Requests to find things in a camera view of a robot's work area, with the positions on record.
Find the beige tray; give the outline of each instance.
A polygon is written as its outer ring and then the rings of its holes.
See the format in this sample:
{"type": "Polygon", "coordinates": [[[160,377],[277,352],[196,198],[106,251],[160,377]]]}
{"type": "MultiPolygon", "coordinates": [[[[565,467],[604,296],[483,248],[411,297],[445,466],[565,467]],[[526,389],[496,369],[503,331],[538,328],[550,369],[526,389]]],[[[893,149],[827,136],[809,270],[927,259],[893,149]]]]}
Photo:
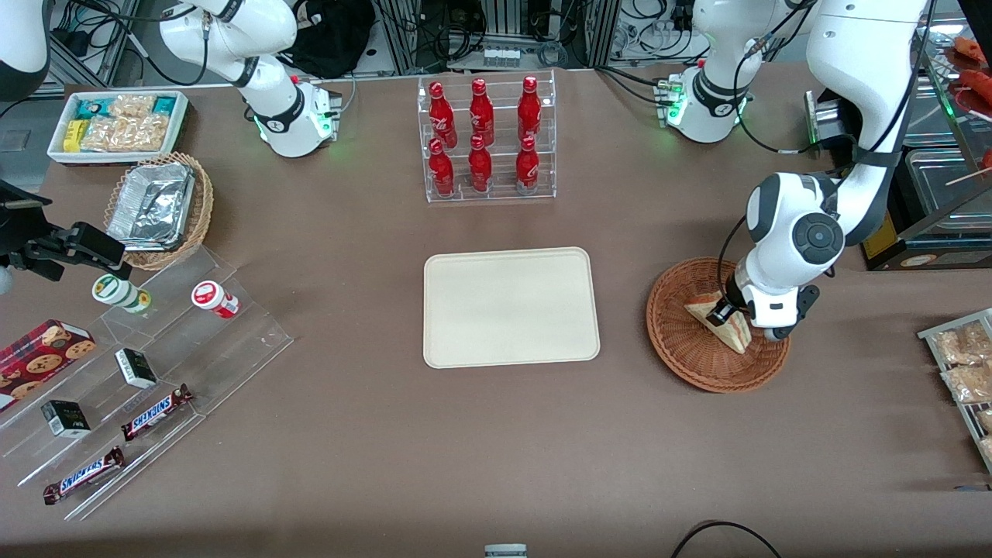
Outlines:
{"type": "Polygon", "coordinates": [[[434,368],[591,360],[599,329],[581,248],[441,254],[424,265],[434,368]]]}

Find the cookie box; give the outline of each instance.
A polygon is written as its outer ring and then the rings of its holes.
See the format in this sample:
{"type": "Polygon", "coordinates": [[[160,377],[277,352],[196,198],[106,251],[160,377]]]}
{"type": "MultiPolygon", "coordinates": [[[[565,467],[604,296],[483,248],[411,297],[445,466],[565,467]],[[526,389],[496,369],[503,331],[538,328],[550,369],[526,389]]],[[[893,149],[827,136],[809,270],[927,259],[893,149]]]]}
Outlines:
{"type": "Polygon", "coordinates": [[[48,320],[0,350],[0,412],[95,348],[88,331],[48,320]]]}

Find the clear acrylic bottle rack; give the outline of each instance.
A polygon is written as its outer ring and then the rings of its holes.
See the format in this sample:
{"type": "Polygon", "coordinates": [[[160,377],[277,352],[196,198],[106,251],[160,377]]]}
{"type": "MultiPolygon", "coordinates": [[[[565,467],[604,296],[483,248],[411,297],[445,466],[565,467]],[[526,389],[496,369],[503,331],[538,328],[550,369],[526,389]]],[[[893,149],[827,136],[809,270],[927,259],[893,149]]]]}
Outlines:
{"type": "Polygon", "coordinates": [[[126,467],[85,485],[49,507],[65,519],[84,519],[195,428],[234,391],[283,351],[293,339],[234,278],[235,269],[201,246],[142,285],[152,295],[143,314],[108,310],[86,328],[97,346],[80,362],[0,414],[2,481],[37,495],[106,455],[114,446],[126,467]],[[229,320],[192,305],[189,294],[213,280],[241,303],[229,320]],[[127,347],[143,352],[158,378],[150,389],[124,381],[114,354],[127,347]],[[121,426],[185,383],[194,400],[124,441],[121,426]],[[50,399],[74,401],[90,432],[79,439],[53,436],[41,406],[50,399]]]}
{"type": "Polygon", "coordinates": [[[554,198],[558,192],[556,151],[558,141],[555,120],[556,91],[553,71],[494,72],[480,74],[486,80],[486,89],[493,102],[496,141],[489,146],[493,160],[493,184],[488,194],[479,194],[471,185],[468,169],[468,154],[471,151],[469,139],[472,137],[472,124],[468,107],[472,102],[471,79],[462,74],[431,75],[421,77],[418,83],[417,115],[421,128],[421,158],[424,160],[424,184],[429,203],[487,202],[495,200],[532,200],[554,198]],[[524,77],[533,75],[538,79],[538,97],[541,99],[541,131],[535,138],[535,150],[541,159],[538,167],[538,186],[529,196],[517,192],[517,154],[520,152],[520,139],[517,136],[517,103],[523,93],[524,77]],[[458,134],[458,144],[446,150],[454,167],[454,196],[442,198],[437,195],[431,179],[428,159],[428,142],[434,137],[431,128],[431,96],[428,85],[439,81],[444,86],[444,96],[454,110],[454,129],[458,134]]]}

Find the red coca-cola bottle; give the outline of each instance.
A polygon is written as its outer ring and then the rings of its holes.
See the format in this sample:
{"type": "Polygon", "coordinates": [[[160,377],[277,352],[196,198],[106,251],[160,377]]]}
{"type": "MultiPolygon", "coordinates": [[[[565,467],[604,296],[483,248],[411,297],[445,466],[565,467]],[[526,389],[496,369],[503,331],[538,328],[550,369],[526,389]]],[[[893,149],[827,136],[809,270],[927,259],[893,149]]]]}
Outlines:
{"type": "Polygon", "coordinates": [[[432,82],[428,91],[431,93],[431,128],[434,129],[434,137],[444,142],[444,147],[452,149],[458,145],[458,134],[454,131],[451,103],[444,98],[444,87],[438,81],[432,82]]]}
{"type": "Polygon", "coordinates": [[[454,196],[454,169],[451,167],[451,160],[444,153],[444,145],[439,139],[431,138],[428,148],[431,150],[428,166],[431,167],[434,189],[438,196],[450,198],[454,196]]]}
{"type": "Polygon", "coordinates": [[[517,154],[517,192],[529,196],[538,189],[538,164],[541,160],[534,152],[534,136],[527,136],[520,142],[517,154]]]}
{"type": "Polygon", "coordinates": [[[472,174],[472,188],[479,194],[487,194],[493,182],[493,160],[486,150],[486,142],[481,134],[472,136],[472,152],[468,154],[468,168],[472,174]]]}
{"type": "Polygon", "coordinates": [[[538,79],[524,77],[524,94],[517,105],[517,135],[523,141],[528,135],[538,137],[541,131],[541,100],[538,98],[538,79]]]}
{"type": "Polygon", "coordinates": [[[486,80],[479,77],[472,80],[472,104],[468,107],[472,117],[472,133],[482,136],[487,146],[496,141],[496,123],[493,117],[493,101],[486,94],[486,80]]]}

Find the black bag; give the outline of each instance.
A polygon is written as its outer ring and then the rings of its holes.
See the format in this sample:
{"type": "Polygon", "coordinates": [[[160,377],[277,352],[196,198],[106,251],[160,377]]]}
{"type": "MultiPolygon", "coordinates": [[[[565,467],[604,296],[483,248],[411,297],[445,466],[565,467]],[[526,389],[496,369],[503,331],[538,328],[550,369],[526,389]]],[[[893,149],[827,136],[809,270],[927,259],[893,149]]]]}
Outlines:
{"type": "Polygon", "coordinates": [[[323,79],[358,66],[375,23],[371,0],[299,0],[297,39],[279,60],[323,79]]]}

